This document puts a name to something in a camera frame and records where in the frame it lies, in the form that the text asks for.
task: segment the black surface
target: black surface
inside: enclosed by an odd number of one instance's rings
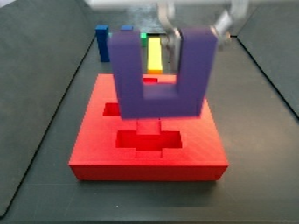
[[[208,100],[228,155],[217,182],[79,182],[67,165],[100,65],[93,46],[3,221],[299,221],[299,126],[239,42]]]
[[[75,0],[23,0],[0,9],[0,216],[92,38]]]
[[[237,38],[299,116],[299,3],[260,6]]]

